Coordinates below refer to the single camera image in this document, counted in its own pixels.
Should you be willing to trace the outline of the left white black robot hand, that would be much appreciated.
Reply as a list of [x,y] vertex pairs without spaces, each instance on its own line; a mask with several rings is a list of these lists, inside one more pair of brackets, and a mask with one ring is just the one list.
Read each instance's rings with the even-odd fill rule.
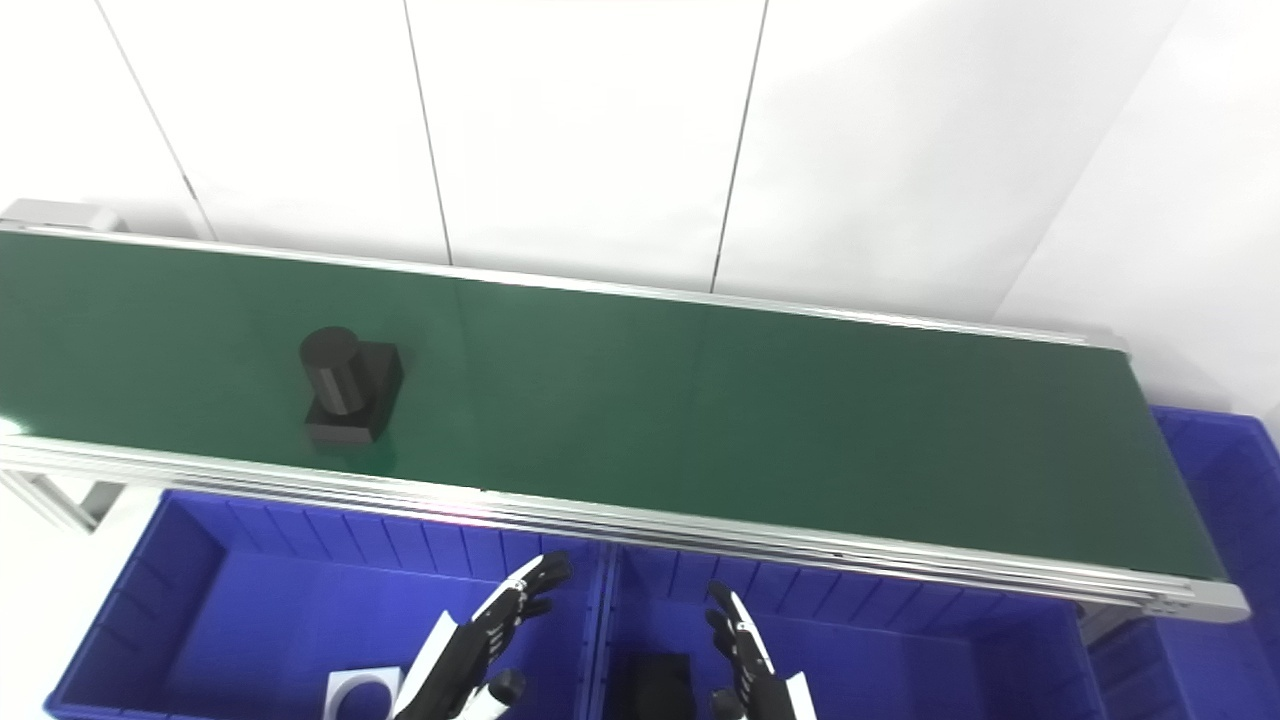
[[508,575],[465,623],[444,611],[392,705],[393,719],[500,719],[527,687],[517,669],[486,675],[516,630],[553,607],[547,593],[573,575],[566,551],[541,553]]

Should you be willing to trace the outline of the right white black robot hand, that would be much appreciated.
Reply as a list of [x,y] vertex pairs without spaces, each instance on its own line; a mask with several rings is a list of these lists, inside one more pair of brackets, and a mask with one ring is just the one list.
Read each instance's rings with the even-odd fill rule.
[[739,594],[714,579],[708,594],[717,607],[705,612],[716,648],[733,673],[733,684],[712,693],[714,719],[814,719],[817,711],[804,673],[782,678],[760,632]]

